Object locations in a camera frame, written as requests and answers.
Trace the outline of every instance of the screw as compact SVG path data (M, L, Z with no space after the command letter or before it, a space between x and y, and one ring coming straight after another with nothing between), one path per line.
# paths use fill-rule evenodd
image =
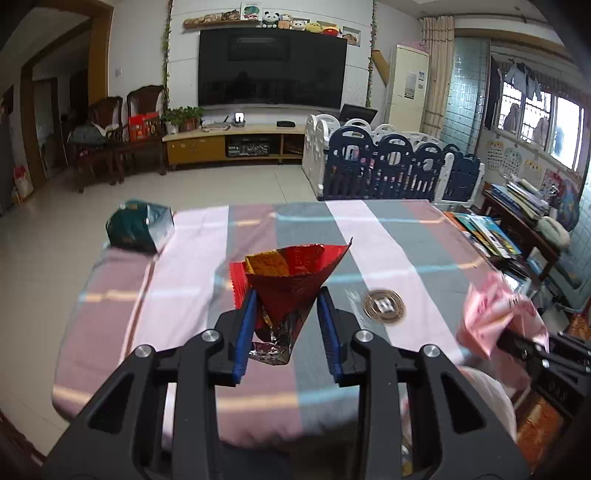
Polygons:
M423 352L429 358L437 358L441 354L441 350L436 345L425 345L423 347Z
M135 356L146 358L152 354L152 347L149 345L140 345L134 350Z
M205 330L201 334L201 338L207 343L217 342L220 338L220 333L217 330Z
M369 343L374 339L374 334L369 330L360 330L355 334L355 338L362 343Z

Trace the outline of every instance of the coaster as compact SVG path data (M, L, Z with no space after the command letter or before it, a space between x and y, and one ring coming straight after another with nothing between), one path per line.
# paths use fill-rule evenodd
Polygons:
M392 290L372 290L363 300L363 310L372 320L381 323L394 323L406 313L404 302Z

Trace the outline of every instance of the snack wrapper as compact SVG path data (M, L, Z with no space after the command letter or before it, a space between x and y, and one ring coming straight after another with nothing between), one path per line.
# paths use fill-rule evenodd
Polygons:
M285 365L320 287L349 245L299 245L230 263L234 305L240 308L248 288L260 299L250 358Z
M489 359L499 380L519 390L530 384L525 369L496 342L505 328L544 346L548 351L548 330L531 300L515 294L500 272L490 273L482 289L470 285L457 341L473 354Z

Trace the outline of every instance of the phone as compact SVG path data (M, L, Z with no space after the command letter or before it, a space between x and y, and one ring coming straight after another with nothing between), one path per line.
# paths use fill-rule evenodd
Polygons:
M535 227L542 236L551 244L564 250L570 244L570 235L556 220L551 217L542 217Z

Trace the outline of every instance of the artificial vine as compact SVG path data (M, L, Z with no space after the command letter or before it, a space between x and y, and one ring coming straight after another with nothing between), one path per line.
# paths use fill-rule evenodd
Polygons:
M168 101L170 100L170 91L168 89L168 58L170 55L170 22L173 16L173 0L168 0L168 17L166 18L166 26L162 34L162 52L164 54L164 63L162 65L162 85L164 86L164 111L168 109Z
M375 39L378 36L378 23L376 21L376 11L378 9L378 0L374 0L374 9L371 14L371 42L369 52L369 66L368 66L368 94L365 98L365 106L371 108L371 86L372 76L374 73L374 61L371 58L371 54L375 49Z

